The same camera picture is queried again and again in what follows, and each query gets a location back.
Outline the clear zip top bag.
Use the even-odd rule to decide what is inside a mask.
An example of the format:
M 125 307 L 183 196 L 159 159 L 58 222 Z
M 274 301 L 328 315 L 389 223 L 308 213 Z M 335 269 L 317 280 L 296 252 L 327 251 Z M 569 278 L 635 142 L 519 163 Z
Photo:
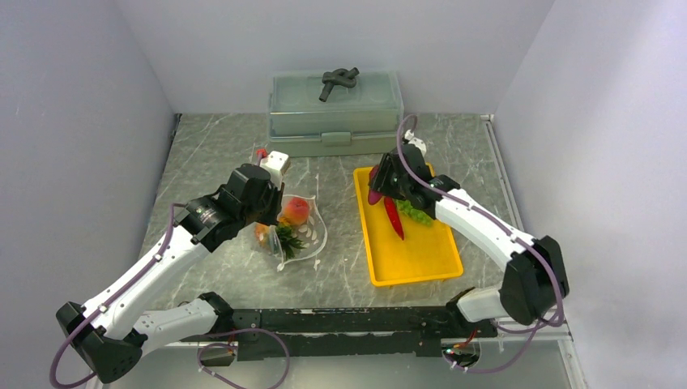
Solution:
M 312 259 L 316 257 L 324 249 L 328 238 L 326 225 L 318 211 L 317 204 L 315 202 L 316 198 L 314 196 L 302 197 L 293 194 L 286 194 L 282 199 L 281 212 L 277 218 L 278 224 L 284 223 L 281 220 L 283 207 L 293 197 L 300 197 L 306 199 L 310 205 L 310 215 L 308 221 L 300 227 L 293 226 L 294 230 L 297 233 L 297 236 L 305 243 L 305 248 L 299 254 L 296 254 L 296 257 L 294 259 L 284 261 L 280 256 L 272 254 L 270 251 L 262 248 L 258 244 L 259 247 L 261 247 L 269 255 L 271 255 L 278 261 L 276 268 L 277 271 L 283 271 L 283 269 L 290 263 L 300 262 L 306 259 Z

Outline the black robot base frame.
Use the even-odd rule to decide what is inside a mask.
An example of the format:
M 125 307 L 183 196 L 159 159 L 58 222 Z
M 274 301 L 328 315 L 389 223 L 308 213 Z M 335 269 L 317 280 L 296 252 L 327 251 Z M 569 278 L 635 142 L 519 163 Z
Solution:
M 232 340 L 238 361 L 268 357 L 337 357 L 413 354 L 440 357 L 455 341 L 493 338 L 488 320 L 470 323 L 445 306 L 317 309 L 237 309 L 237 334 L 227 328 L 188 336 L 186 341 Z

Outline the yellow plastic tray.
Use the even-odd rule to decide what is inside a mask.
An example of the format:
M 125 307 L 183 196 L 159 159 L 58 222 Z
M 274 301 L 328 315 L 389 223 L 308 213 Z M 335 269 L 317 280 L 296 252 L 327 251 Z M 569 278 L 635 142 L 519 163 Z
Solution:
M 354 170 L 356 199 L 371 283 L 379 288 L 458 278 L 463 264 L 451 228 L 399 213 L 404 238 L 392 227 L 384 202 L 368 202 L 370 167 Z

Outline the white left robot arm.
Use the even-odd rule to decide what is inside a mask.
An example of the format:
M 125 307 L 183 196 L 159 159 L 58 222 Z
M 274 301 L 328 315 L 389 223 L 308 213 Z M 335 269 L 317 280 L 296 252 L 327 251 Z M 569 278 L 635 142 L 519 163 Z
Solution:
M 56 313 L 66 340 L 49 368 L 51 386 L 64 386 L 57 370 L 68 347 L 91 370 L 70 384 L 75 388 L 92 378 L 116 381 L 150 352 L 190 336 L 226 338 L 235 327 L 234 310 L 217 293 L 203 293 L 179 308 L 146 309 L 169 282 L 244 227 L 276 223 L 288 166 L 284 157 L 243 164 L 215 192 L 172 203 L 167 229 L 150 251 L 104 291 L 81 304 L 67 302 Z

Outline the pink toy peach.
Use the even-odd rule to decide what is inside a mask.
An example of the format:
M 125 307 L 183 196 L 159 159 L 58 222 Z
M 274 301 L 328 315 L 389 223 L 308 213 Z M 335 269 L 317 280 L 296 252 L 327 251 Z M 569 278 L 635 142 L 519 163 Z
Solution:
M 310 205 L 306 199 L 300 197 L 291 198 L 283 207 L 281 220 L 285 224 L 300 227 L 308 221 Z

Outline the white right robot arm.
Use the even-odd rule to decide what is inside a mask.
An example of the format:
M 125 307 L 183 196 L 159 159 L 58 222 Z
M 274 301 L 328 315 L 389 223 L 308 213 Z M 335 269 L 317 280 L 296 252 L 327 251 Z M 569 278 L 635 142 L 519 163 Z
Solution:
M 455 180 L 433 174 L 421 150 L 410 143 L 385 153 L 369 188 L 442 222 L 484 251 L 502 270 L 499 285 L 471 289 L 451 302 L 446 325 L 466 336 L 486 319 L 511 318 L 559 326 L 570 287 L 561 247 L 550 236 L 535 238 L 479 205 Z

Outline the orange toy pineapple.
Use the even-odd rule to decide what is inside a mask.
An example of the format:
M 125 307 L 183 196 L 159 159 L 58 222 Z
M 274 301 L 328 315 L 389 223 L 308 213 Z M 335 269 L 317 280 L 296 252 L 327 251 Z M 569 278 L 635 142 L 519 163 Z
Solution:
M 262 248 L 280 256 L 284 261 L 294 259 L 296 254 L 305 248 L 305 243 L 297 236 L 290 224 L 265 225 L 256 223 L 254 236 Z

